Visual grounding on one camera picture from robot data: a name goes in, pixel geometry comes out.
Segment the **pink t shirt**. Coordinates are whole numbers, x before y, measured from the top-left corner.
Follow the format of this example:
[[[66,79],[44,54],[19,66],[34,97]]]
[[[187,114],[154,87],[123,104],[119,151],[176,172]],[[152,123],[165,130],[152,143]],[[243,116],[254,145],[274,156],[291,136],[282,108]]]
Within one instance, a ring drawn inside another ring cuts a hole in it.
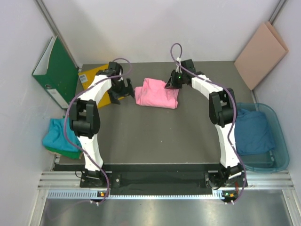
[[[166,89],[161,80],[145,78],[143,85],[135,87],[135,101],[141,106],[176,109],[178,89]]]

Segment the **green t shirt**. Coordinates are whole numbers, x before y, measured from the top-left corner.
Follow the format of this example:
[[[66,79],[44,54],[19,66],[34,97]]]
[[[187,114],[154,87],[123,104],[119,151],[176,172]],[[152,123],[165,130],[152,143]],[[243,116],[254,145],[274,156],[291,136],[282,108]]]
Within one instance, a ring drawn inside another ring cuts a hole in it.
[[[50,151],[53,154],[59,155],[59,156],[64,156],[69,159],[80,159],[82,157],[82,152],[81,151],[76,151],[76,152],[71,152],[71,151],[66,151],[66,150],[60,150],[60,149],[55,149],[51,147],[45,147],[48,151]]]

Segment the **teal t shirt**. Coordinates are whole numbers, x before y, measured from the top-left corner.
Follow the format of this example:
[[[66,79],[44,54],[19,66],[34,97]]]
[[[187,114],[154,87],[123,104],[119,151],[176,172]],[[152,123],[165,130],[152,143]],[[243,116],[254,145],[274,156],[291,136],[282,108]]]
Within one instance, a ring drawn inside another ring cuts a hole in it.
[[[71,151],[71,152],[80,151],[78,148],[71,145],[65,139],[63,129],[64,129],[64,118],[50,119],[48,133],[44,136],[42,140],[43,146]]]

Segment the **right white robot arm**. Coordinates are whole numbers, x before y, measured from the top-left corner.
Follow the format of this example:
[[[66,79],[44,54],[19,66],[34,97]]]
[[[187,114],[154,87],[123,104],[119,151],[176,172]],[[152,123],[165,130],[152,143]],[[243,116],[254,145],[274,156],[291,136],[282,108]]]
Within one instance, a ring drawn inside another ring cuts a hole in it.
[[[208,99],[209,118],[215,125],[221,148],[220,182],[231,186],[240,176],[243,167],[234,151],[234,120],[237,117],[235,95],[232,89],[225,89],[213,83],[202,72],[197,72],[191,59],[176,59],[177,68],[172,70],[165,85],[166,89],[181,89],[184,84],[199,91]]]

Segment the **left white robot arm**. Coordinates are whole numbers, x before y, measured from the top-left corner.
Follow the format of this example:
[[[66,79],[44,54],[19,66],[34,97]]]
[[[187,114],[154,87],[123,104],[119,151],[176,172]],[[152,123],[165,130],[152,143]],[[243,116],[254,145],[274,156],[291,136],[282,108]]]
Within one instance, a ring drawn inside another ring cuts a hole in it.
[[[108,63],[108,67],[99,70],[90,86],[79,93],[70,103],[69,125],[77,136],[85,157],[85,171],[95,186],[103,186],[107,176],[101,172],[103,159],[98,146],[98,132],[101,120],[98,104],[106,93],[113,104],[120,104],[120,98],[135,98],[130,78],[123,78],[123,67],[117,60]]]

